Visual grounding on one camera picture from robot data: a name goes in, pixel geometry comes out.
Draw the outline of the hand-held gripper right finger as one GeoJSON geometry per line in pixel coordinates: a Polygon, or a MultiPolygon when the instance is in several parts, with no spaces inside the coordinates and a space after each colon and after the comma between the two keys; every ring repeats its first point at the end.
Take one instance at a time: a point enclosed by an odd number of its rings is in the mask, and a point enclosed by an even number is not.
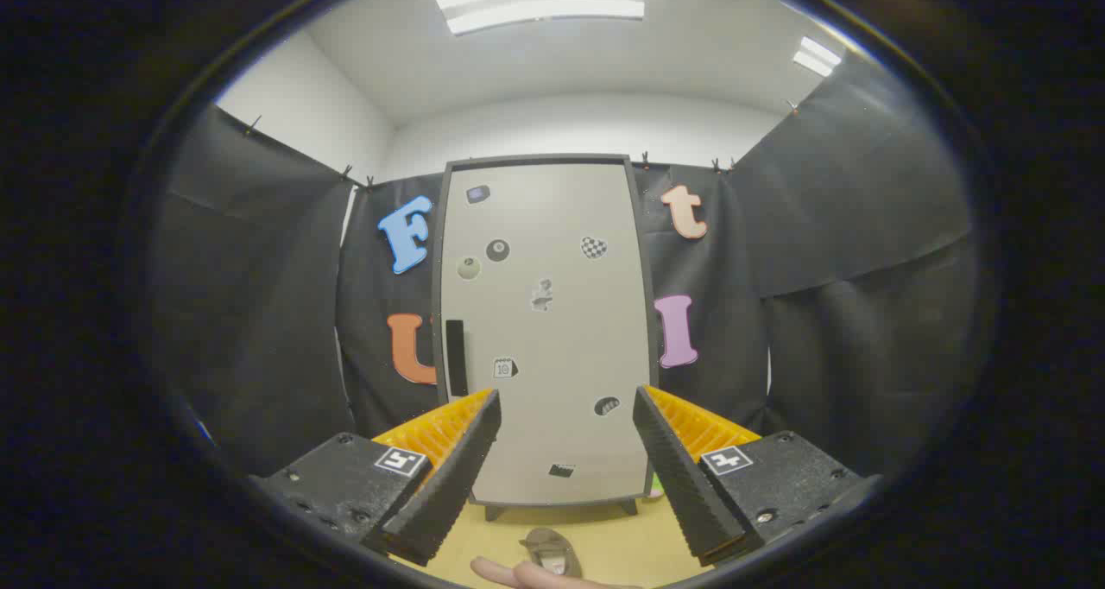
{"type": "Polygon", "coordinates": [[[758,435],[655,387],[636,389],[632,419],[687,547],[706,567],[846,515],[881,483],[794,431],[758,435]]]}

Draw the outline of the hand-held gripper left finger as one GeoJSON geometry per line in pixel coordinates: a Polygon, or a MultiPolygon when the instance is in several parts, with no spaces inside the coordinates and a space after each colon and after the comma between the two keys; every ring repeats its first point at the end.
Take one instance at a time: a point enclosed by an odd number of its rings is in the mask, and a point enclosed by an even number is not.
{"type": "Polygon", "coordinates": [[[317,529],[425,566],[467,503],[501,423],[498,392],[482,389],[377,437],[337,433],[254,482],[317,529]]]}

